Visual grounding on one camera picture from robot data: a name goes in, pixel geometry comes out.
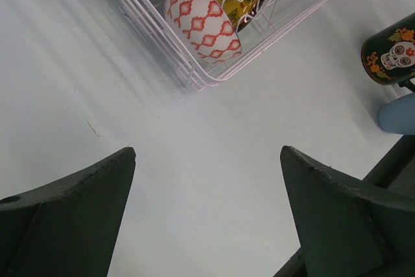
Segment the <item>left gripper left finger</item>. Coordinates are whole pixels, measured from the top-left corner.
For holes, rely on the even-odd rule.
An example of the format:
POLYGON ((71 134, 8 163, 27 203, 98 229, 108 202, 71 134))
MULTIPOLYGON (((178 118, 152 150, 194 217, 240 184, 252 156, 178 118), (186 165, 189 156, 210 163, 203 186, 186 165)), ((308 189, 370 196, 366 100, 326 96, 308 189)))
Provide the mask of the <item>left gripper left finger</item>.
POLYGON ((135 167, 125 147, 1 199, 1 275, 107 276, 135 167))

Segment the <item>clear wire dish rack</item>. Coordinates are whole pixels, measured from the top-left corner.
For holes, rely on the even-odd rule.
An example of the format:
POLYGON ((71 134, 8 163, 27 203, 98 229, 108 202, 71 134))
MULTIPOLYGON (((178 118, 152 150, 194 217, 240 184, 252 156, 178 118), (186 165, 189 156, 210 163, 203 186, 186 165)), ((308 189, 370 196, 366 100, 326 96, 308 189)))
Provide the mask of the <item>clear wire dish rack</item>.
POLYGON ((236 30, 241 55, 221 64, 201 62, 191 53, 165 19, 165 0, 117 0, 117 5, 131 24, 141 27, 160 48, 183 83, 202 90, 232 77, 326 1, 265 0, 249 24, 236 30))

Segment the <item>blue patterned bowl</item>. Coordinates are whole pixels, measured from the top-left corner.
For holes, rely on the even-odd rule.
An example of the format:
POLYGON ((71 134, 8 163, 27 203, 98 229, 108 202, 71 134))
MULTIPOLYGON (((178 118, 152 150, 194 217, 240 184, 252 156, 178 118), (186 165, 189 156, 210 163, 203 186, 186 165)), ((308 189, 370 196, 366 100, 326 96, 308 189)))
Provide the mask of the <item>blue patterned bowl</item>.
POLYGON ((216 0, 165 0, 164 14, 201 62, 221 64, 241 55, 237 32, 216 0))

